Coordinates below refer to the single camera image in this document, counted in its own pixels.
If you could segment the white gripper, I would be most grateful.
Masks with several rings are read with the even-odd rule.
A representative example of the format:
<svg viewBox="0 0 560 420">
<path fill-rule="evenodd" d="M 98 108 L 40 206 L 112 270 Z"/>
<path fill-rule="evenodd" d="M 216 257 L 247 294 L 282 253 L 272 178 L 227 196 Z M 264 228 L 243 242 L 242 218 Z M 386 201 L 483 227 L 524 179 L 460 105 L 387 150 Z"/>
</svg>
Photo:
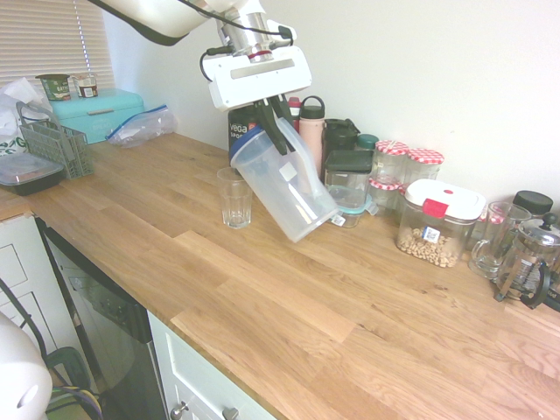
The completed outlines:
<svg viewBox="0 0 560 420">
<path fill-rule="evenodd" d="M 252 63 L 246 56 L 207 59 L 203 63 L 213 105 L 229 111 L 254 103 L 258 124 L 266 131 L 281 155 L 288 148 L 276 117 L 284 118 L 291 127 L 294 120 L 285 94 L 308 88 L 312 74 L 303 51 L 286 46 L 272 52 L 272 59 Z"/>
</svg>

